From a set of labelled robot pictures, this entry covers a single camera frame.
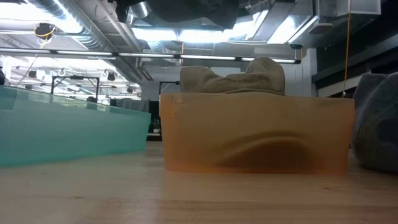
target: ceiling light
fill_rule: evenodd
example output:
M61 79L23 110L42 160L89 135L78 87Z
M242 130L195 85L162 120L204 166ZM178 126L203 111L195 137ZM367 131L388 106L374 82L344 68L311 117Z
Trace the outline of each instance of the ceiling light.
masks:
M253 61L254 59L256 59L256 58L242 58L242 61L243 62L251 62L251 61ZM274 62L277 62L277 63L296 63L296 60L293 60L293 59L279 59L279 58L272 58L273 59L273 61Z
M188 59L208 59L208 60L235 60L235 57L204 56L204 55L181 55L181 58L188 58Z
M174 58L172 54L119 53L122 57Z
M137 39L146 41L177 40L174 30L171 29L140 29L132 28Z
M228 41L228 37L222 31L183 30L179 40L188 43L219 43Z
M242 58L242 62L251 62L256 58Z
M264 22L264 19L266 19L268 12L269 12L268 10L264 10L262 12L258 12L255 15L253 15L253 20L255 20L255 22L251 30L246 35L246 40L249 39L251 40L254 37L257 30L259 30L262 22Z
M49 50L38 50L38 49L13 49L13 48L6 48L0 47L0 52L7 52L7 53L26 53L26 54L50 54Z
M305 26L303 26L292 38L290 38L287 42L292 43L298 37L300 37L312 24L318 20L318 16L314 16Z
M278 63L295 63L296 60L292 60L292 59L276 59L276 58L272 58L274 62L278 62Z
M67 54L67 55L112 56L111 52L90 52L90 51L58 50L57 53L58 54Z

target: air duct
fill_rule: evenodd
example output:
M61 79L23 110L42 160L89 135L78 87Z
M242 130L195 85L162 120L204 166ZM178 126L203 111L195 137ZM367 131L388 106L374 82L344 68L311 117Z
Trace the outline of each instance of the air duct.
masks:
M68 24L65 28L60 27L65 32L70 32L65 30L69 29L68 27L70 26L75 26L74 28L81 27L79 34L82 34L82 36L72 38L84 45L88 50L117 52L116 47L110 43L73 0L27 0L27 2ZM118 72L130 82L141 82L140 71L125 59L117 58L112 61L107 60L107 62L113 64Z
M150 49L153 51L153 53L157 54L169 54L170 52L167 51L165 48L163 41L157 40L157 41L147 41L148 46Z
M130 6L130 12L135 18L145 18L150 13L150 7L146 2L140 2Z

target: ceiling pipe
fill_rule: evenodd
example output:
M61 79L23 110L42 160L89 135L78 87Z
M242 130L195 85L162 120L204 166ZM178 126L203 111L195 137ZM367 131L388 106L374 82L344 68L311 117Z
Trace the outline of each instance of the ceiling pipe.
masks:
M97 6L104 12L105 16L109 19L109 21L112 23L113 27L122 36L124 41L126 41L126 43L132 48L132 50L135 52L140 52L141 50L139 47L138 40L135 37L132 39L128 36L128 34L125 32L125 30L116 22L116 20L108 12L108 10L106 9L105 5L103 4L103 2L101 0L95 0L95 2L97 3Z
M109 19L109 21L112 23L113 27L118 31L118 33L121 35L121 37L126 41L126 43L132 48L134 52L141 52L141 46L139 44L138 39L132 32L131 27L128 27L127 24L125 23L117 23L116 20L112 17L112 15L109 13L105 5L101 0L95 0L97 3L97 6L104 12L105 16ZM153 81L154 79L149 75L147 72L144 73L141 70L139 70L139 73L141 76L145 77L148 81Z
M117 48L105 37L105 35L95 26L93 21L80 9L73 0L27 0L35 7L52 14L60 21L68 21L83 30L79 34L85 36L72 37L88 50L99 52L117 51ZM141 83L142 75L139 69L133 67L123 58L107 60L113 64L118 72L130 82Z

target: hanging cable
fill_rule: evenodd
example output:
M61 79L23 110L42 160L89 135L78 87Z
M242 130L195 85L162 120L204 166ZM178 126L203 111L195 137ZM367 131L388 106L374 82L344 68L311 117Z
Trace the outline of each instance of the hanging cable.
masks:
M344 75L344 84L343 84L343 94L342 98L344 98L346 94L346 82L347 82L347 74L348 74L348 52L349 52L349 30L351 26L351 8L353 6L353 1L349 0L349 10L348 10L348 25L347 25L347 48L346 48L346 65L345 65L345 75Z
M303 88L303 96L304 96L304 64L303 64L303 48L301 48L301 81L302 81L302 88Z
M47 44L47 39L48 39L48 37L50 37L51 34L52 34L52 32L49 33L49 35L47 35L47 36L45 37L45 40L43 41L43 44L40 46L40 49L43 49L44 46ZM38 55L36 54L35 59L33 59L33 62L32 62L31 65L29 66L29 68L28 68L28 70L26 71L25 75L21 78L21 80L19 80L19 82L18 82L15 86L18 86L18 85L25 79L25 77L26 77L27 74L30 72L31 68L33 67L33 64L36 62L37 56L38 56Z
M48 32L46 34L38 34L38 33L36 33L36 30L37 30L37 27L35 27L35 29L34 29L36 37L46 37L46 38L48 38L48 36L50 36L50 35L52 35L54 33L55 27L50 32Z

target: wooden table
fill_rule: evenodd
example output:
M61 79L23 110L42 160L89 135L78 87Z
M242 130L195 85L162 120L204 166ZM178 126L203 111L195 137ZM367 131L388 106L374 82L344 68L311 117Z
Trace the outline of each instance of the wooden table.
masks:
M0 224L398 223L398 178L188 174L146 152L0 169Z

